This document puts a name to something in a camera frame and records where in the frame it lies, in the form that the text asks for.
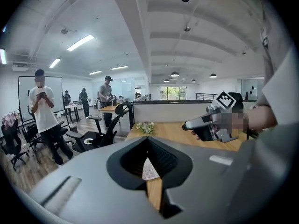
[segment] flowers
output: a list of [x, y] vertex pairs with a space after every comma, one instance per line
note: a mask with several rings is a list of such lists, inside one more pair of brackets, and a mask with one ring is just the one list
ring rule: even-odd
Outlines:
[[141, 122], [136, 125], [136, 129], [140, 129], [141, 132], [145, 134], [153, 134], [154, 125], [155, 124], [153, 122]]

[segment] standing desk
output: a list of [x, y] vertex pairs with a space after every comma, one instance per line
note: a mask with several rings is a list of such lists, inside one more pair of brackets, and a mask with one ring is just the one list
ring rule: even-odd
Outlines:
[[[206, 141], [203, 142], [201, 140], [196, 140], [196, 136], [191, 134], [191, 130], [184, 131], [182, 129], [182, 125], [184, 123], [155, 123], [153, 135], [155, 137], [171, 140], [174, 142], [186, 144], [186, 145], [194, 145], [200, 147], [208, 147], [208, 148], [217, 148], [224, 149], [229, 151], [238, 151], [241, 143], [247, 140], [247, 136], [244, 132], [233, 130], [232, 136], [239, 136], [238, 139], [222, 143], [220, 141]], [[149, 136], [141, 133], [140, 130], [136, 129], [136, 124], [134, 124], [130, 133], [128, 134], [126, 140]], [[148, 190], [148, 198], [149, 201], [153, 204], [153, 206], [159, 210], [161, 203], [161, 193], [162, 193], [162, 179], [157, 178], [154, 180], [147, 181], [147, 190]]]
[[101, 108], [99, 110], [100, 113], [103, 114], [102, 116], [102, 121], [103, 121], [103, 133], [107, 133], [107, 128], [106, 128], [106, 123], [105, 123], [105, 119], [104, 119], [104, 113], [115, 113], [115, 109], [116, 109], [117, 105], [113, 106], [113, 105], [110, 105], [110, 106], [106, 106], [104, 108]]

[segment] white table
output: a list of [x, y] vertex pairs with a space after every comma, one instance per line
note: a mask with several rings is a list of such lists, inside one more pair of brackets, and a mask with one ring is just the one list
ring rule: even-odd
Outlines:
[[[78, 108], [81, 109], [83, 107], [83, 105], [67, 105], [65, 108], [69, 110], [69, 114], [70, 114], [70, 120], [71, 122], [78, 122], [80, 121], [81, 119], [79, 118], [79, 113], [78, 113]], [[74, 113], [75, 113], [75, 117], [76, 117], [76, 120], [72, 120], [71, 118], [71, 109], [74, 109]]]

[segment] paper card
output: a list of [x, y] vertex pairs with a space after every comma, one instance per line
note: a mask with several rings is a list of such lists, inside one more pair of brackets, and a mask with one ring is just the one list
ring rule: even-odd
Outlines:
[[213, 105], [220, 106], [225, 110], [231, 109], [235, 103], [236, 100], [224, 90], [222, 90], [212, 101]]

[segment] black pants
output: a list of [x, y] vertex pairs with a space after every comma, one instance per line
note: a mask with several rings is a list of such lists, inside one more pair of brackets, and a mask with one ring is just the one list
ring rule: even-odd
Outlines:
[[41, 132], [40, 135], [41, 135], [44, 143], [51, 150], [55, 163], [57, 163], [59, 165], [63, 164], [62, 158], [59, 156], [57, 150], [54, 147], [55, 142], [58, 144], [61, 151], [64, 152], [64, 154], [69, 159], [72, 158], [73, 152], [70, 150], [70, 148], [67, 146], [66, 142], [63, 139], [60, 125], [56, 125], [51, 129]]
[[85, 117], [89, 116], [89, 103], [86, 99], [82, 100], [82, 105], [83, 105], [83, 109], [84, 109], [84, 115]]
[[[100, 101], [101, 108], [104, 108], [104, 107], [110, 106], [110, 105], [112, 105], [112, 102], [101, 102]], [[106, 127], [108, 128], [111, 123], [111, 120], [112, 120], [112, 113], [103, 113], [103, 116], [104, 116], [104, 121], [105, 121]]]

